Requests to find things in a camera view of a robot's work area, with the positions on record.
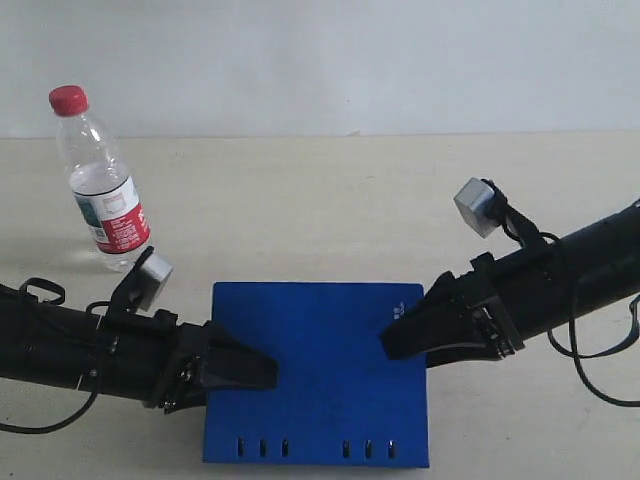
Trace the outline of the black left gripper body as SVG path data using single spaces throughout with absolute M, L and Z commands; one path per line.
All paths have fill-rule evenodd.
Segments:
M 199 374 L 209 346 L 211 322 L 177 324 L 177 316 L 173 317 L 163 336 L 160 373 L 142 401 L 145 408 L 161 409 L 165 414 L 204 407 L 207 396 Z

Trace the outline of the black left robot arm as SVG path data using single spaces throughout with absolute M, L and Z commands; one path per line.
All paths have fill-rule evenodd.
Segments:
M 218 322 L 103 315 L 1 289 L 1 375 L 139 401 L 167 413 L 203 406 L 216 390 L 271 390 L 278 364 Z

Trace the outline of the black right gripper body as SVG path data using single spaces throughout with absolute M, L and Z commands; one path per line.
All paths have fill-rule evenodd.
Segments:
M 502 359 L 514 355 L 524 348 L 524 341 L 490 276 L 496 260 L 484 253 L 473 259 L 471 266 L 472 270 L 455 278 L 452 286 L 461 329 L 453 347 L 491 348 Z

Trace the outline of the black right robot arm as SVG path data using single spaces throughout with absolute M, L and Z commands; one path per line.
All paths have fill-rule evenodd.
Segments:
M 504 257 L 486 252 L 471 271 L 441 274 L 380 335 L 391 360 L 425 355 L 429 368 L 497 361 L 525 341 L 639 290 L 639 206 L 554 243 L 539 239 Z

